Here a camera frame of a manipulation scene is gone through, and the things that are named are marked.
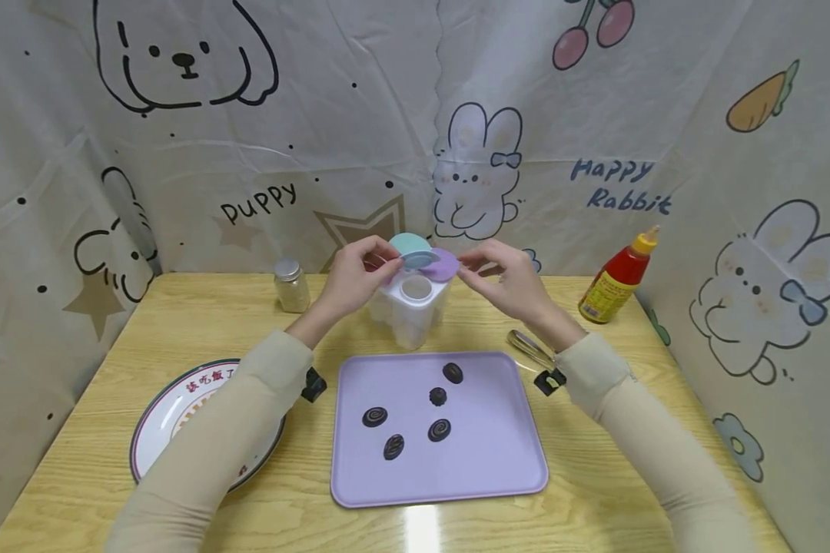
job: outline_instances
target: fabric backdrop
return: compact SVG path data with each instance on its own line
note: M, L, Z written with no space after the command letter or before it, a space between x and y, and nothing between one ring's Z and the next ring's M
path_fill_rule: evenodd
M0 523L160 272L407 230L592 274L660 224L660 338L830 551L823 4L0 2Z

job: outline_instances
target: chocolate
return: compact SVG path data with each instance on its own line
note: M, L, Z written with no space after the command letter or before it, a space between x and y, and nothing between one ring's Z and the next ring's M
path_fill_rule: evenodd
M442 406L446 402L446 390L442 388L430 390L430 402L437 407Z
M374 429L375 426L381 426L387 420L387 409L384 407L373 407L363 413L363 424Z
M431 442L442 442L446 437L449 437L452 431L452 423L449 419L438 419L427 430L427 438Z
M403 453L403 447L405 446L405 441L403 440L403 436L392 435L390 438L387 438L387 441L384 444L384 458L387 461L393 461L394 459L398 458L401 453Z
M462 373L461 367L455 365L455 363L446 363L443 367L443 376L452 384L461 384L465 379L465 373Z

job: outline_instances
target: ketchup bottle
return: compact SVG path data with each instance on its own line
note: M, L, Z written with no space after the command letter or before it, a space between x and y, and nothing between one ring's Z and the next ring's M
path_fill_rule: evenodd
M629 300L642 281L649 255L658 245L659 227L636 237L600 270L578 303L578 312L590 322L605 325Z

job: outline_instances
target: person's left hand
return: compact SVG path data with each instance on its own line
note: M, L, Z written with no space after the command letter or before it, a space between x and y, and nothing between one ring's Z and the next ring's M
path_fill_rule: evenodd
M403 267L400 252L381 237L363 238L338 250L316 304L338 319L356 312Z

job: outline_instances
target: metal tongs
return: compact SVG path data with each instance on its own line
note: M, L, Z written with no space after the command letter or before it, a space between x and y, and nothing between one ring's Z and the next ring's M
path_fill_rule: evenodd
M533 380L533 383L538 386L538 389L545 396L553 394L561 386L566 385L566 375L562 374L556 368L556 362L553 360L553 357L544 351L533 339L521 333L519 330L514 329L507 333L507 342L544 368L544 371L538 374L535 380Z

